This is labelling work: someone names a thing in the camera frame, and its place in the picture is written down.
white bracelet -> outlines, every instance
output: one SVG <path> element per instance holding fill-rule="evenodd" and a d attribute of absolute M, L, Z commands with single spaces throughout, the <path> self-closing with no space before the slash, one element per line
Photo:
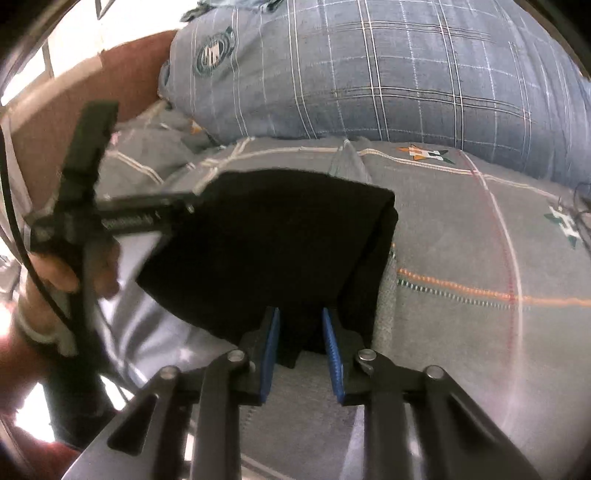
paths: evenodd
<path fill-rule="evenodd" d="M 34 342 L 42 343 L 43 345 L 51 345 L 52 343 L 56 344 L 57 351 L 62 356 L 78 355 L 74 334 L 72 334 L 61 320 L 57 320 L 56 327 L 51 334 L 42 335 L 33 330 L 27 323 L 25 316 L 22 313 L 21 306 L 17 303 L 17 307 L 12 312 L 12 321 L 17 323 L 22 331 Z"/>

folded black fabric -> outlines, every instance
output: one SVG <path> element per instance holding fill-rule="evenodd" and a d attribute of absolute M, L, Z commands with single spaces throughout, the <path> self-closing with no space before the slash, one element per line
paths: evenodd
<path fill-rule="evenodd" d="M 144 265 L 138 284 L 172 314 L 239 343 L 281 309 L 278 361 L 324 352 L 321 315 L 369 345 L 398 220 L 390 190 L 297 170 L 226 172 L 193 219 Z"/>

circular logo on pillow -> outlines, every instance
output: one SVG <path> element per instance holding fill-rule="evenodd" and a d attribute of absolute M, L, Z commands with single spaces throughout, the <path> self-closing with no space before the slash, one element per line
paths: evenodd
<path fill-rule="evenodd" d="M 236 35 L 232 27 L 209 37 L 197 53 L 195 71 L 202 77 L 209 77 L 236 47 Z"/>

metal screw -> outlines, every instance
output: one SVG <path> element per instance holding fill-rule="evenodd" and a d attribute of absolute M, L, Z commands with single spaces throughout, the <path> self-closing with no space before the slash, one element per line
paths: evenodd
<path fill-rule="evenodd" d="M 366 362 L 371 362 L 371 360 L 375 360 L 378 356 L 371 348 L 364 348 L 357 352 L 357 355 L 359 355 L 361 360 L 365 360 Z"/>
<path fill-rule="evenodd" d="M 244 352 L 242 350 L 232 350 L 228 352 L 228 360 L 231 362 L 242 362 L 244 360 Z"/>
<path fill-rule="evenodd" d="M 170 366 L 160 369 L 160 378 L 162 378 L 163 380 L 172 380 L 173 378 L 176 378 L 177 375 L 178 368 L 176 367 Z"/>
<path fill-rule="evenodd" d="M 425 370 L 425 373 L 433 380 L 441 380 L 443 377 L 445 377 L 445 370 L 439 365 L 430 365 Z"/>

blue gripper pad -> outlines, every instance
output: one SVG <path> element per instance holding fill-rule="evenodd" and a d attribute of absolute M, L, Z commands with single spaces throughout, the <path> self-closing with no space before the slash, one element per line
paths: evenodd
<path fill-rule="evenodd" d="M 345 385 L 343 383 L 343 362 L 340 359 L 339 346 L 336 342 L 335 331 L 328 309 L 322 310 L 322 330 L 324 332 L 324 347 L 329 361 L 330 381 L 333 392 L 339 403 L 345 399 Z"/>
<path fill-rule="evenodd" d="M 261 400 L 263 403 L 267 401 L 269 392 L 271 391 L 271 382 L 273 380 L 273 369 L 275 368 L 275 360 L 277 359 L 277 346 L 279 345 L 279 331 L 280 331 L 280 315 L 279 309 L 273 312 L 273 319 L 269 334 L 265 343 L 265 351 L 263 352 L 261 361 Z"/>

